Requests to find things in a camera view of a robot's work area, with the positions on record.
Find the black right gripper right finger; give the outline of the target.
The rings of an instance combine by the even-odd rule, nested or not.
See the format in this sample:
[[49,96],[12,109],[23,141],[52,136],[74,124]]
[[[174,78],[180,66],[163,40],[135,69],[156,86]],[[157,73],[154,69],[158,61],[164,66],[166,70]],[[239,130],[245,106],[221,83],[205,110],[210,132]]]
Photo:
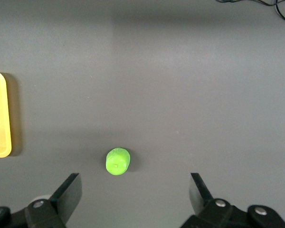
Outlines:
[[222,198],[214,198],[199,173],[191,173],[189,197],[194,211],[182,228],[285,228],[272,208],[250,205],[242,211]]

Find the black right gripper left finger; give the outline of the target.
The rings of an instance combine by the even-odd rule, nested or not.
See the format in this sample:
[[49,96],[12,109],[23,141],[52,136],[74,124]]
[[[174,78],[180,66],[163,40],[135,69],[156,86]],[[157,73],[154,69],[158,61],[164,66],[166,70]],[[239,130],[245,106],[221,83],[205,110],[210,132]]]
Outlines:
[[15,213],[0,206],[0,228],[65,228],[81,197],[81,175],[72,173],[48,199],[36,199]]

